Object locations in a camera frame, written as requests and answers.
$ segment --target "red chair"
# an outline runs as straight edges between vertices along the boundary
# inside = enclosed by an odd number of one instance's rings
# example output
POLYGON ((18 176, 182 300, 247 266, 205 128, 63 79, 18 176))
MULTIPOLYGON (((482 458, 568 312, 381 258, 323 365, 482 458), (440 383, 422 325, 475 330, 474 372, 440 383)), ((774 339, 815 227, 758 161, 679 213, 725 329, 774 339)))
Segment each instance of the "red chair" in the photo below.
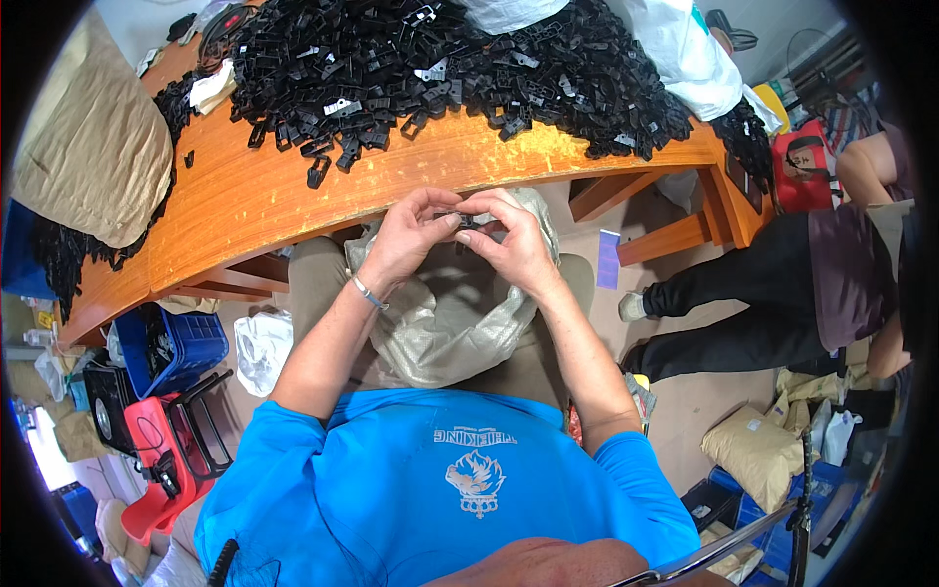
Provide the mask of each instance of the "red chair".
POLYGON ((144 497, 121 514, 121 525, 141 545, 150 543, 153 532, 170 534, 179 514, 206 495, 231 464, 208 410, 208 423, 227 459, 222 465, 208 455, 190 412, 196 400, 204 408, 202 396, 231 375, 231 369, 212 374, 183 394, 148 397, 124 409, 147 485, 144 497))

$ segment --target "bare arm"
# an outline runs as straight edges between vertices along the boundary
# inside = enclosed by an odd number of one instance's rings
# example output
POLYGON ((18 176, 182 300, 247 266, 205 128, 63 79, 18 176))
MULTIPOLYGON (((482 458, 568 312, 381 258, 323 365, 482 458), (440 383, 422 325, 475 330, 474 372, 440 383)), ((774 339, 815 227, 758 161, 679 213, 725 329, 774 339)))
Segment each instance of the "bare arm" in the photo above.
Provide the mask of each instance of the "bare arm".
MULTIPOLYGON (((417 270, 430 247, 453 234, 459 216, 433 220, 433 214, 439 207, 451 208, 461 201, 455 193, 425 188, 388 210, 371 253, 358 271, 373 296, 387 300, 417 270)), ((328 419, 377 314, 377 307, 351 281, 347 283, 294 348, 270 399, 284 408, 328 419)))
POLYGON ((584 450, 593 456, 610 437, 641 432, 636 402, 623 374, 559 274, 532 294, 554 340, 564 383, 571 391, 583 429, 584 450))
MULTIPOLYGON (((385 300, 390 285, 367 273, 360 271, 360 279, 372 289, 372 295, 385 300)), ((328 420, 377 315, 378 308, 348 282, 294 348, 270 399, 283 408, 328 420)))
POLYGON ((897 311, 870 343, 868 373, 876 378, 888 378, 909 362, 910 353, 903 350, 903 331, 900 328, 900 312, 897 311))
POLYGON ((897 182, 897 162, 886 132, 849 143, 838 157, 835 174, 851 203, 861 209, 893 202, 884 186, 897 182))
POLYGON ((456 209, 469 214, 489 212, 499 219, 479 232, 460 231, 456 239, 538 303, 557 349, 564 383, 577 406, 587 453, 592 456, 620 432, 640 432, 639 412, 623 375, 548 256, 534 216, 501 189, 476 193, 456 209), (488 236, 496 230, 508 233, 502 243, 488 236))

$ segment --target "orange wooden table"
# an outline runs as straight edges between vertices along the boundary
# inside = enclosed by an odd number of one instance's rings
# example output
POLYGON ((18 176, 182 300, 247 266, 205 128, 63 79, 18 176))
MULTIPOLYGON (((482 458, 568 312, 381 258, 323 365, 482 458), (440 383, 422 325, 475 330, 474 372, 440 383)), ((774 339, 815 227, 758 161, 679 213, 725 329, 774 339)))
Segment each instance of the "orange wooden table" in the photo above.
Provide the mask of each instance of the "orange wooden table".
MULTIPOLYGON (((151 95, 195 65, 198 38, 171 43, 143 83, 151 95)), ((318 190, 306 186, 311 161, 279 152, 269 136, 246 147, 251 125, 231 123, 227 100, 194 117, 177 144, 177 184, 166 214, 141 252, 118 273, 85 262, 82 290, 60 334, 71 344, 144 301, 174 293, 253 301, 286 291, 283 264, 264 255, 287 244, 358 224, 409 191, 434 185, 455 192, 490 186, 598 178, 571 201, 575 220, 593 218, 655 179, 698 169, 704 211, 620 247, 621 264, 674 253, 703 242, 748 246, 766 220, 757 216, 721 168, 724 149, 710 127, 696 124, 687 141, 671 141, 653 159, 584 156, 587 141, 534 123, 503 143, 482 116, 448 113, 413 142, 395 135, 387 152, 364 150, 351 173, 332 168, 318 190), (194 150, 186 169, 182 157, 194 150)))

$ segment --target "blue t-shirt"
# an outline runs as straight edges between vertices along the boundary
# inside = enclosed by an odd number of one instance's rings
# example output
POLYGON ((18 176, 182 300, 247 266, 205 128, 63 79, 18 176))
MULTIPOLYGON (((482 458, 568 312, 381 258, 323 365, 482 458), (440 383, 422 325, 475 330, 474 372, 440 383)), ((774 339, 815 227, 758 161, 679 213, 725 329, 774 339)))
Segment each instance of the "blue t-shirt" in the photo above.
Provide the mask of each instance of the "blue t-shirt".
POLYGON ((343 395, 326 430, 260 406, 194 542, 208 572, 238 540, 235 584, 419 585, 535 536, 619 538, 650 566, 700 546, 641 434, 590 458, 549 406, 420 389, 343 395))

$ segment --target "black pants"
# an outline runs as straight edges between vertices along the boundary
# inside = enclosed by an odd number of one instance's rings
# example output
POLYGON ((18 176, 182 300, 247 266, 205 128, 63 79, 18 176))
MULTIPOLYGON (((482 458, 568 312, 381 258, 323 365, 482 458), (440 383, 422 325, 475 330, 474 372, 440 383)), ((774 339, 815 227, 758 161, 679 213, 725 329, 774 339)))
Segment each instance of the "black pants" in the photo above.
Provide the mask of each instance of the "black pants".
POLYGON ((651 381, 682 373, 759 371, 825 353, 815 322, 808 216, 786 214, 746 249, 700 263, 653 284, 643 296, 649 316, 684 316, 714 300, 746 310, 691 331, 653 336, 630 350, 623 366, 651 381))

